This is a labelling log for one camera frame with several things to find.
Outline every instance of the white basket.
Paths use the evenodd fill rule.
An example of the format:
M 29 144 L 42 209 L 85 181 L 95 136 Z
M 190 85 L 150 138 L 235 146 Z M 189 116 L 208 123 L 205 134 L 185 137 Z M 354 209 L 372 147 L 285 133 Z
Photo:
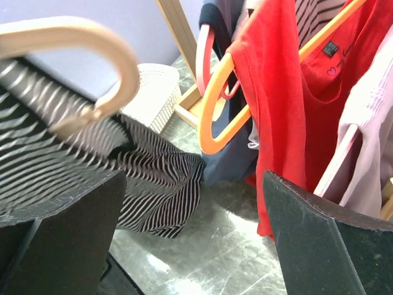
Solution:
M 172 116 L 180 98 L 179 72 L 157 63 L 138 65 L 141 86 L 135 98 L 120 111 L 160 133 Z

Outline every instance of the wooden frame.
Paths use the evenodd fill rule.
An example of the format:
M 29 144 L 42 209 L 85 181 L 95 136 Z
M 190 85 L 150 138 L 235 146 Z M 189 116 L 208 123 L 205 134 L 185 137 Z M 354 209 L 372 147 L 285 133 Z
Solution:
M 196 81 L 195 57 L 197 55 L 197 42 L 192 34 L 190 25 L 185 17 L 183 8 L 179 0 L 156 0 L 162 15 L 173 37 L 177 47 L 183 56 L 186 65 L 190 69 L 191 75 Z M 196 84 L 192 85 L 174 105 L 174 111 L 179 117 L 190 124 L 193 128 L 198 125 L 200 117 L 201 95 Z M 216 120 L 222 112 L 225 100 L 219 99 L 214 110 L 213 120 Z

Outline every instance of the clothing tag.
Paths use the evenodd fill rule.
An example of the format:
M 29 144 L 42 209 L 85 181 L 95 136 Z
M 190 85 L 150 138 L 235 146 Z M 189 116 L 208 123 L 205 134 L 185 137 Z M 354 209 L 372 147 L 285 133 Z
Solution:
M 338 46 L 334 44 L 332 41 L 329 41 L 322 51 L 328 56 L 333 57 L 333 55 L 338 51 Z

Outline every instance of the black object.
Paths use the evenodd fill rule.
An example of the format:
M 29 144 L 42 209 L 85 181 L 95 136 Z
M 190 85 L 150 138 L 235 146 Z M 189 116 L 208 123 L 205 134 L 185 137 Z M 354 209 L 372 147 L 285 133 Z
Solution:
M 0 294 L 96 294 L 124 198 L 124 171 L 75 195 L 0 216 Z
M 144 293 L 108 253 L 97 295 L 144 295 Z
M 393 294 L 393 224 L 270 171 L 263 193 L 289 295 Z

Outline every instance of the wall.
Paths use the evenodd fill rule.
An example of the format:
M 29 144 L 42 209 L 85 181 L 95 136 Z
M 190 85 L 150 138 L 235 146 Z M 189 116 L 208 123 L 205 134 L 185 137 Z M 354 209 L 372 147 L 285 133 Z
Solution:
M 202 0 L 181 0 L 194 36 Z M 1 0 L 0 23 L 72 15 L 95 20 L 114 30 L 133 48 L 140 63 L 170 65 L 179 51 L 155 0 Z M 80 49 L 34 55 L 76 86 L 99 96 L 117 80 L 112 66 L 94 53 Z

